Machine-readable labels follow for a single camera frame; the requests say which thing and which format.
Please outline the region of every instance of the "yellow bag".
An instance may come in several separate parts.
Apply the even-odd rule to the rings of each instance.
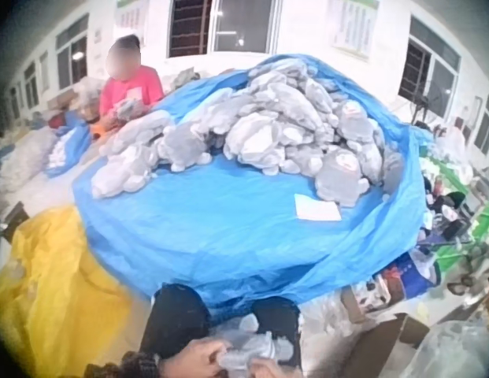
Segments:
[[[15,232],[0,272],[0,336],[31,376],[82,376],[122,331],[131,303],[88,250],[74,206]]]

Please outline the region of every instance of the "leg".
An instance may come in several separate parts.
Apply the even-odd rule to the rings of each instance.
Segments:
[[[164,285],[155,295],[140,350],[170,358],[208,334],[209,311],[200,296],[184,285]]]
[[[293,345],[293,357],[282,365],[302,368],[300,358],[300,309],[289,299],[272,297],[256,301],[252,307],[258,320],[257,333],[271,332],[273,338],[285,337]]]

